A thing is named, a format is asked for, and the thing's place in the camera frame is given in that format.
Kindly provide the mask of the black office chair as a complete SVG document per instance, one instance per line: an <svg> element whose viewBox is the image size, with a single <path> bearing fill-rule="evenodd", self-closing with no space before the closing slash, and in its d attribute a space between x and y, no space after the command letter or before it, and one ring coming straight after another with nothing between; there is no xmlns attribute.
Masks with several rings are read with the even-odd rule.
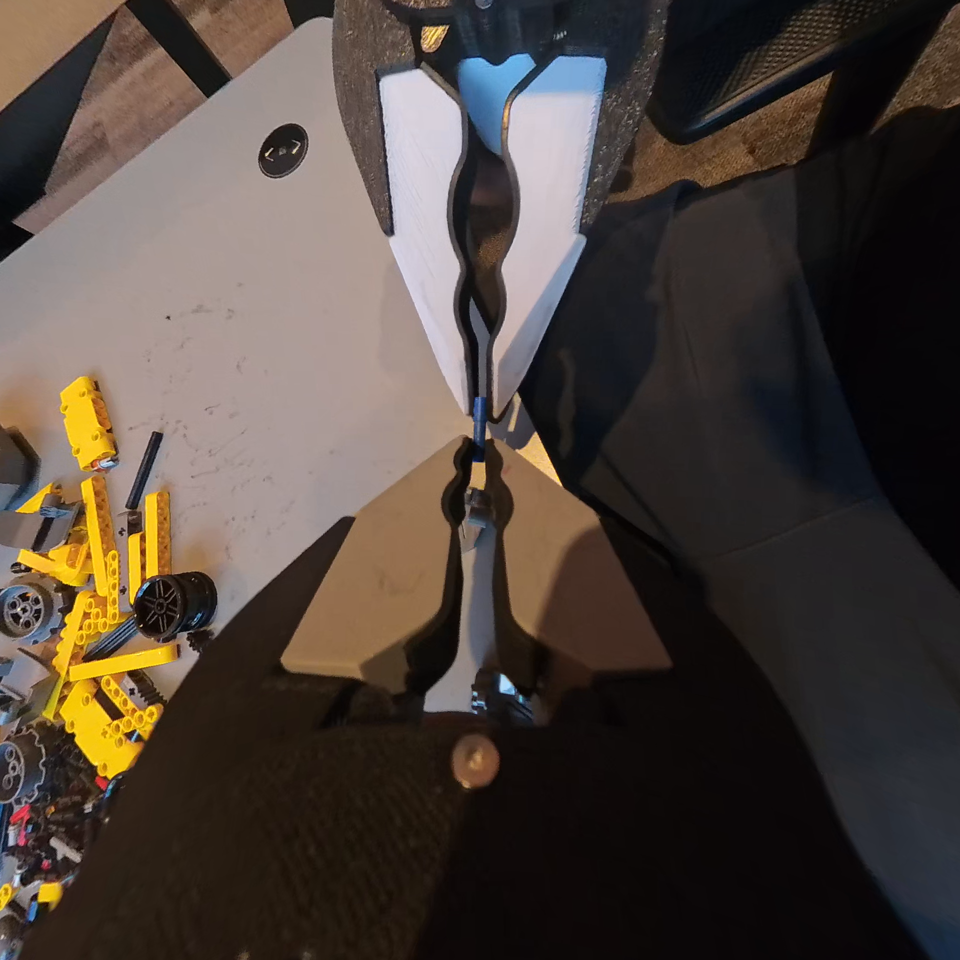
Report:
<svg viewBox="0 0 960 960"><path fill-rule="evenodd" d="M750 2L682 35L671 15L647 114L690 145L831 75L808 155L865 135L882 117L953 1Z"/></svg>

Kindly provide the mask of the small grey brick assembly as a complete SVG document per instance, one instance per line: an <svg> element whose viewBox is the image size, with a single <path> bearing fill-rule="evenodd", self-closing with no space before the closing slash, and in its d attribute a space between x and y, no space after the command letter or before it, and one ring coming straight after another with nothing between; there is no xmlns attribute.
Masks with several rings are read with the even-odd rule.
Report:
<svg viewBox="0 0 960 960"><path fill-rule="evenodd" d="M495 523L494 501L486 488L469 486L463 498L464 515L460 525L462 554L478 546L480 538Z"/></svg>

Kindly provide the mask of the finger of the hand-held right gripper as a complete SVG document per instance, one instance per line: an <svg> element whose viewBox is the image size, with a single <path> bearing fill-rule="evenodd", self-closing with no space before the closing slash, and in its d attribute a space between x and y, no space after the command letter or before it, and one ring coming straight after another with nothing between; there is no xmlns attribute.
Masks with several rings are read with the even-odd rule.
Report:
<svg viewBox="0 0 960 960"><path fill-rule="evenodd" d="M469 145L459 96L431 68L379 79L390 193L390 248L458 407L474 409L475 359L462 318L466 261L454 227Z"/></svg>
<svg viewBox="0 0 960 960"><path fill-rule="evenodd" d="M491 415L519 390L586 245L581 220L606 74L604 57L558 55L507 97L501 156L513 211L487 348Z"/></svg>

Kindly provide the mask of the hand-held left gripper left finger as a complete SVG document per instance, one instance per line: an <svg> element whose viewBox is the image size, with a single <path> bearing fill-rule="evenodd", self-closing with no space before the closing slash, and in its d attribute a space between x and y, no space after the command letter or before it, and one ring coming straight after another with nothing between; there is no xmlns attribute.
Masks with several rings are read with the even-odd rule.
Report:
<svg viewBox="0 0 960 960"><path fill-rule="evenodd" d="M359 510L281 657L292 674L426 694L453 665L472 441L456 437Z"/></svg>

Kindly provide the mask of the black desk grommet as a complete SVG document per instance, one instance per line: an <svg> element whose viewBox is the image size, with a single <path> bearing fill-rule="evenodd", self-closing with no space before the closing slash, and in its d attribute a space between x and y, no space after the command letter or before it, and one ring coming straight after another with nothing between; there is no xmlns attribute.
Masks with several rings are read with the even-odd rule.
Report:
<svg viewBox="0 0 960 960"><path fill-rule="evenodd" d="M295 172L308 151L306 129L296 123L286 123L273 129L261 143L257 165L261 174L271 180L282 179Z"/></svg>

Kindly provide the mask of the pile of toy brick pieces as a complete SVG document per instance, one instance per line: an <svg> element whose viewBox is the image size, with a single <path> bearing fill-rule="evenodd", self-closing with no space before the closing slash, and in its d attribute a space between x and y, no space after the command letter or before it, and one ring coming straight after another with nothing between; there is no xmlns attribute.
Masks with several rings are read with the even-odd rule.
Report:
<svg viewBox="0 0 960 960"><path fill-rule="evenodd" d="M169 493L147 492L162 433L150 434L122 510L106 475L119 465L98 381L80 376L58 410L79 497L36 486L2 509L2 958L75 882L123 783L166 708L151 671L181 640L142 635L134 598L175 572Z"/></svg>

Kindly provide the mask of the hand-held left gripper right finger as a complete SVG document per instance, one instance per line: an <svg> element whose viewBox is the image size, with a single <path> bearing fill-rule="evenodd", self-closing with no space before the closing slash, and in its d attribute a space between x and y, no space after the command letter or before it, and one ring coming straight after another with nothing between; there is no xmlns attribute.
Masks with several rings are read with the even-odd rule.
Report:
<svg viewBox="0 0 960 960"><path fill-rule="evenodd" d="M522 694L666 673L673 662L598 514L488 440L498 665Z"/></svg>

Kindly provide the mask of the black toy wheel hub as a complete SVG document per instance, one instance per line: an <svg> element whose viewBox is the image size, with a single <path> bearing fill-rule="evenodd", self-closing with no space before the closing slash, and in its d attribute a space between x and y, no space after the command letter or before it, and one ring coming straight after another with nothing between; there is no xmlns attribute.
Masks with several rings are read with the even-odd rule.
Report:
<svg viewBox="0 0 960 960"><path fill-rule="evenodd" d="M170 642L184 633L206 629L218 607L215 582L202 571L157 574L145 580L133 598L139 633Z"/></svg>

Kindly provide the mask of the person's black sweater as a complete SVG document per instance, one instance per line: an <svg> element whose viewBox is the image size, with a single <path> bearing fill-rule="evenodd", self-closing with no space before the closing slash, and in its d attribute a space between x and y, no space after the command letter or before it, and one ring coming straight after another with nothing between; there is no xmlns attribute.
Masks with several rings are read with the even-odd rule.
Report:
<svg viewBox="0 0 960 960"><path fill-rule="evenodd" d="M959 108L916 107L797 174L803 266L886 498L959 582Z"/></svg>

